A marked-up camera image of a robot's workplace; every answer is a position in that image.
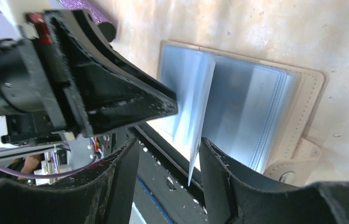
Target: person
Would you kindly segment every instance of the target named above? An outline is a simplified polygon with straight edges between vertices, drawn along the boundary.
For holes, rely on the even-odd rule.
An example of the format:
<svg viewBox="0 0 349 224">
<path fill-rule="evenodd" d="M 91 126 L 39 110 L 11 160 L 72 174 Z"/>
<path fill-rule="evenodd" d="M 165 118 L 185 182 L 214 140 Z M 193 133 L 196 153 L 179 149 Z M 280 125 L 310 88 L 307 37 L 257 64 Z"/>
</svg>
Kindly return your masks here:
<svg viewBox="0 0 349 224">
<path fill-rule="evenodd" d="M 29 156 L 26 156 L 25 159 L 17 158 L 11 161 L 11 164 L 8 166 L 8 168 L 15 171 L 19 171 L 24 174 L 32 174 L 34 170 L 41 168 L 42 159 L 43 157 L 41 154 L 29 155 Z M 12 176 L 10 174 L 6 174 L 1 171 L 0 171 L 0 178 L 19 180 L 20 182 L 23 182 L 22 180 L 26 180 L 26 178 Z"/>
</svg>

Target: red component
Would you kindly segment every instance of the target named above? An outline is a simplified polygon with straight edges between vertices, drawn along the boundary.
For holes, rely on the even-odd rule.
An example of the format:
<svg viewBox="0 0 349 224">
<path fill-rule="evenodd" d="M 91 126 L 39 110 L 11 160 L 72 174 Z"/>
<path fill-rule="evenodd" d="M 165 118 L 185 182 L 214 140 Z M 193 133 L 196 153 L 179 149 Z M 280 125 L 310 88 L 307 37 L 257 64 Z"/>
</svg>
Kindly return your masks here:
<svg viewBox="0 0 349 224">
<path fill-rule="evenodd" d="M 53 44 L 53 40 L 50 36 L 48 27 L 46 26 L 44 16 L 41 13 L 31 13 L 28 15 L 31 22 L 35 25 L 37 32 L 40 36 L 41 43 Z"/>
</svg>

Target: wallet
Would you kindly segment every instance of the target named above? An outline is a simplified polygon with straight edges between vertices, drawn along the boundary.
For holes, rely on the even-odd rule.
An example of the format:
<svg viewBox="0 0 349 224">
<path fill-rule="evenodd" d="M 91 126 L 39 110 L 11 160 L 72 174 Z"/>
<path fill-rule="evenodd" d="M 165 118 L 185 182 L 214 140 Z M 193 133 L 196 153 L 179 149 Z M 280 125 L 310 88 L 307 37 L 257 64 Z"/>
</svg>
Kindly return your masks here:
<svg viewBox="0 0 349 224">
<path fill-rule="evenodd" d="M 157 79 L 177 94 L 178 114 L 149 122 L 199 168 L 201 137 L 274 180 L 302 186 L 321 151 L 301 138 L 322 73 L 162 41 Z"/>
</svg>

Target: blue cable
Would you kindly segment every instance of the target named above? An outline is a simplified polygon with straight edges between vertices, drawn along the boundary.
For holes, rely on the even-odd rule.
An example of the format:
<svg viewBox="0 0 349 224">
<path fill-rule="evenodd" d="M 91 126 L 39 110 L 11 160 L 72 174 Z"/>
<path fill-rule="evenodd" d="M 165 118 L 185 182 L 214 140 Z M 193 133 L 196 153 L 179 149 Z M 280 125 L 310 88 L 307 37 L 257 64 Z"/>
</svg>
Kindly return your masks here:
<svg viewBox="0 0 349 224">
<path fill-rule="evenodd" d="M 148 188 L 145 186 L 145 184 L 140 180 L 139 177 L 137 177 L 137 181 L 141 184 L 141 187 L 147 192 L 148 196 L 151 198 L 152 202 L 156 205 L 156 207 L 159 209 L 159 211 L 162 213 L 164 218 L 169 222 L 169 224 L 174 224 L 172 220 L 169 218 L 169 216 L 166 214 L 166 212 L 162 209 L 162 207 L 159 205 L 157 200 L 152 196 Z"/>
</svg>

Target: beige tabletop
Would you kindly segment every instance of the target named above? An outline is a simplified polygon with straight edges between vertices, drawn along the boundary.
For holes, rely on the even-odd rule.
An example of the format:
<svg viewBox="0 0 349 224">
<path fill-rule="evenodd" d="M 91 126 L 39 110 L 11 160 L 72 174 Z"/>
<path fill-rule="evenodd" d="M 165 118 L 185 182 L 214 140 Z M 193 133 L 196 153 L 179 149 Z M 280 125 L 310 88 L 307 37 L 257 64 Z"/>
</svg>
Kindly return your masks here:
<svg viewBox="0 0 349 224">
<path fill-rule="evenodd" d="M 115 50 L 156 77 L 161 40 L 317 70 L 327 77 L 304 137 L 323 155 L 309 178 L 349 180 L 349 0 L 94 0 Z"/>
</svg>

